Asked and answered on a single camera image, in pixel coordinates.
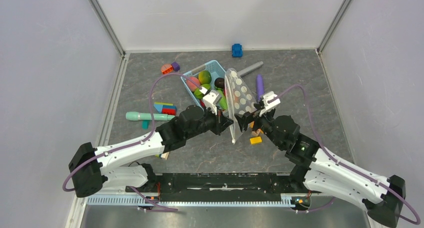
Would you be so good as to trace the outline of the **wooden letter cube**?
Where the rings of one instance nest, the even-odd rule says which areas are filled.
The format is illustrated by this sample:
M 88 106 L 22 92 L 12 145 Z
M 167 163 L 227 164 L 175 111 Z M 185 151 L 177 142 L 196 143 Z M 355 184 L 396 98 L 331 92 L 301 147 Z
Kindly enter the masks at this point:
M 252 130 L 252 132 L 251 132 L 251 135 L 252 135 L 253 137 L 258 137 L 258 136 L 260 136 L 261 134 L 263 134 L 263 131 L 262 131 L 261 129 Z

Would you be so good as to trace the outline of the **green orange toy mango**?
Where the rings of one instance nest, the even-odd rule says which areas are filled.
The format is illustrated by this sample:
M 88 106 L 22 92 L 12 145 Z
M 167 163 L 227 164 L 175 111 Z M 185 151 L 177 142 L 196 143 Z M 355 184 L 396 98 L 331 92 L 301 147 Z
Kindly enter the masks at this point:
M 201 84 L 210 84 L 212 81 L 212 75 L 209 71 L 203 70 L 198 74 L 198 80 Z

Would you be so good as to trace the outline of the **purple toy microphone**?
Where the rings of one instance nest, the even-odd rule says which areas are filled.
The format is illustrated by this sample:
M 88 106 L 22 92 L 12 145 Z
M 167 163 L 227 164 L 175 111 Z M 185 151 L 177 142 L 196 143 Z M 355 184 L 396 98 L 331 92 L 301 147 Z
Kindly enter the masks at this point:
M 259 101 L 265 93 L 264 81 L 261 74 L 256 76 L 256 100 Z

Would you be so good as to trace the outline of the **teal small block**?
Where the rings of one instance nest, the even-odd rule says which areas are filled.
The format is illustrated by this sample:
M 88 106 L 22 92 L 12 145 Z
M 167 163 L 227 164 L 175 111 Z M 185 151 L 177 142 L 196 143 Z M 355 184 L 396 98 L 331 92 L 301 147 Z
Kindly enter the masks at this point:
M 142 129 L 148 129 L 150 125 L 150 121 L 149 120 L 143 120 L 141 123 L 141 127 Z

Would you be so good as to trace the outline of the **green toy pea pod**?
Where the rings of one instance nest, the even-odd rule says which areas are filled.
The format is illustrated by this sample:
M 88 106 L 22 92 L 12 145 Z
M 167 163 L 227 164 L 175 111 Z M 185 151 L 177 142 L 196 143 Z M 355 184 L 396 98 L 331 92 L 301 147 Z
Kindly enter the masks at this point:
M 211 89 L 210 84 L 202 84 L 201 85 L 202 88 L 206 88 L 208 90 Z M 204 94 L 201 92 L 201 89 L 196 88 L 195 91 L 193 92 L 193 95 L 197 98 L 197 99 L 202 99 Z

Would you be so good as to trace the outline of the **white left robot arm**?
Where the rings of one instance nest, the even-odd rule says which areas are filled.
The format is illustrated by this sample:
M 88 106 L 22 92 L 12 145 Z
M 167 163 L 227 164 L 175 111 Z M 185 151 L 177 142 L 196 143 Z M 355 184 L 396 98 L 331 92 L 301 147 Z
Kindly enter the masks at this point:
M 147 164 L 130 168 L 127 163 L 179 149 L 189 139 L 208 131 L 220 135 L 233 123 L 221 112 L 215 114 L 210 109 L 191 105 L 152 133 L 108 146 L 84 143 L 71 159 L 70 174 L 64 181 L 71 180 L 73 188 L 66 185 L 62 188 L 66 192 L 74 191 L 79 198 L 107 187 L 133 186 L 152 191 L 157 186 L 152 168 Z

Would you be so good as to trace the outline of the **clear polka dot zip bag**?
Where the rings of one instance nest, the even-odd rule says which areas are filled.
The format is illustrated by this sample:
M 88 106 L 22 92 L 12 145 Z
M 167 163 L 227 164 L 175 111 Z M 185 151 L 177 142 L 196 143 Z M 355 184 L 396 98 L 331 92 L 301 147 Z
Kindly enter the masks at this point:
M 253 103 L 256 101 L 252 91 L 242 79 L 241 75 L 233 68 L 225 72 L 224 88 L 228 107 L 228 117 L 233 120 L 233 124 L 229 127 L 231 142 L 235 144 L 243 134 L 236 119 L 236 114 L 244 115 L 245 112 L 254 112 L 256 109 Z

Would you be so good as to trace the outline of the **green white brick block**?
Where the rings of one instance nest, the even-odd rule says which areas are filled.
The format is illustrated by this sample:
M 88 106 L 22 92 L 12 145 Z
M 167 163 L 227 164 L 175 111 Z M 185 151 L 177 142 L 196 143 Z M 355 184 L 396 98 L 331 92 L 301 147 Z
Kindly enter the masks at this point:
M 158 155 L 155 155 L 155 156 L 158 157 L 158 158 L 167 160 L 168 157 L 169 157 L 169 154 L 170 154 L 170 152 L 166 152 L 166 153 L 158 154 Z

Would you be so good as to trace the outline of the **orange toy brick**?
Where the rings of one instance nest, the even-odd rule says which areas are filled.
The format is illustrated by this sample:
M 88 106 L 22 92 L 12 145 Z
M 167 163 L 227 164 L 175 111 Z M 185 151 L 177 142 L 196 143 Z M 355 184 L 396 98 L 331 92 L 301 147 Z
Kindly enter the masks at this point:
M 174 70 L 174 68 L 171 64 L 164 64 L 164 65 L 162 65 L 160 70 L 161 70 L 161 73 L 163 75 L 165 75 L 165 74 L 172 72 Z

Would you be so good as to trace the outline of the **multicolour brick stack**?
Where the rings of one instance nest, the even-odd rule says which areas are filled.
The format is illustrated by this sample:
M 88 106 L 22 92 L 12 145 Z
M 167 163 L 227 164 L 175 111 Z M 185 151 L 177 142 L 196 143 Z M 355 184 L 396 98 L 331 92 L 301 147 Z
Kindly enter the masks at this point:
M 173 104 L 154 102 L 153 107 L 162 114 L 176 115 L 177 107 Z

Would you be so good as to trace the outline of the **mint green toy microphone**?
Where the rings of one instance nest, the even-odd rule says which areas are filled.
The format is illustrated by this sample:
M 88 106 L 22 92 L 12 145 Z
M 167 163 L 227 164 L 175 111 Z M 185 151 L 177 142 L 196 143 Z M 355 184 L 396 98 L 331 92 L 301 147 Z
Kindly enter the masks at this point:
M 140 120 L 154 120 L 154 121 L 170 121 L 175 118 L 174 115 L 160 114 L 160 113 L 140 113 L 140 112 L 127 112 L 125 118 L 129 121 L 140 121 Z

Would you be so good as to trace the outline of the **dark toy mangosteen upper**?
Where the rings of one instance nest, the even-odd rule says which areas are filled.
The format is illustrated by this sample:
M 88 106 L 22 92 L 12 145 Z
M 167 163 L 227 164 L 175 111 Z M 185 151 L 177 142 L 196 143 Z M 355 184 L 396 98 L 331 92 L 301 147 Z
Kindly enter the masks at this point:
M 214 86 L 216 89 L 224 89 L 225 88 L 225 79 L 218 77 L 214 81 Z

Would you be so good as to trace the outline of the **green toy cucumber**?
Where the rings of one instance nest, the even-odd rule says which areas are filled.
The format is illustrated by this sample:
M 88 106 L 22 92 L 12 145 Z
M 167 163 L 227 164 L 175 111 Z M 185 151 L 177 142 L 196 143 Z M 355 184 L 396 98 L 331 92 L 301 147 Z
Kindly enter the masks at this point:
M 221 107 L 221 109 L 227 110 L 228 104 L 227 104 L 227 100 L 226 100 L 226 96 L 225 96 L 224 92 L 222 90 L 217 90 L 217 92 L 221 95 L 221 99 L 219 101 L 219 106 Z

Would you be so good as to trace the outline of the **pink toy peach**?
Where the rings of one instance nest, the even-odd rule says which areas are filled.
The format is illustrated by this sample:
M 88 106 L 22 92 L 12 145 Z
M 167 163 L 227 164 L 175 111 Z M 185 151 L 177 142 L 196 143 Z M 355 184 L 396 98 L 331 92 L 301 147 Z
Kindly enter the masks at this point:
M 194 76 L 190 76 L 188 79 L 186 79 L 185 83 L 192 93 L 201 85 L 199 79 Z

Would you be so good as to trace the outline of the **yellow flat brick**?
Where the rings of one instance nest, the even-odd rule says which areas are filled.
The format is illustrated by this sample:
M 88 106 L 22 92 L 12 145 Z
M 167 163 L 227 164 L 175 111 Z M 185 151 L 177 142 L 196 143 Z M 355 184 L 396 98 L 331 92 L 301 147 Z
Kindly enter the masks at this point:
M 257 137 L 252 137 L 249 139 L 249 142 L 251 145 L 256 145 L 256 144 L 260 144 L 263 142 L 262 138 L 260 136 Z

